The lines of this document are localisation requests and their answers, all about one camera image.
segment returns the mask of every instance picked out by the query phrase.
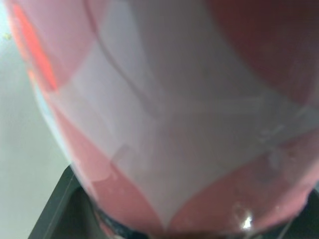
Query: white wall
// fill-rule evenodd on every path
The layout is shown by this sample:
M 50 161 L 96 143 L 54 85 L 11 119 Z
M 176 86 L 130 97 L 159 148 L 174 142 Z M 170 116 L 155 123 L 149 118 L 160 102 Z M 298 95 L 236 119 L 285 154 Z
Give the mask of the white wall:
M 67 166 L 34 100 L 0 0 L 0 238 L 26 239 Z

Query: black blender base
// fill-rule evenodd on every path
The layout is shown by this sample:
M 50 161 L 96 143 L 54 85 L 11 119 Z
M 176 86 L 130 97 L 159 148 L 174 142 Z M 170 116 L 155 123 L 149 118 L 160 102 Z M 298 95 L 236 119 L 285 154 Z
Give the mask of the black blender base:
M 319 239 L 318 192 L 310 194 L 307 206 L 293 222 L 251 238 Z M 63 172 L 28 239 L 107 239 L 70 166 Z
M 63 172 L 28 239 L 107 239 L 70 166 Z

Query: plastic container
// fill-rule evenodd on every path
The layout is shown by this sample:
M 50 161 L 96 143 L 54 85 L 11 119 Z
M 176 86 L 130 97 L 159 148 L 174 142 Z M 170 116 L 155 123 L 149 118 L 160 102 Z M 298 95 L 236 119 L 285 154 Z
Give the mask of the plastic container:
M 44 116 L 114 222 L 253 234 L 303 208 L 319 177 L 314 1 L 7 6 Z

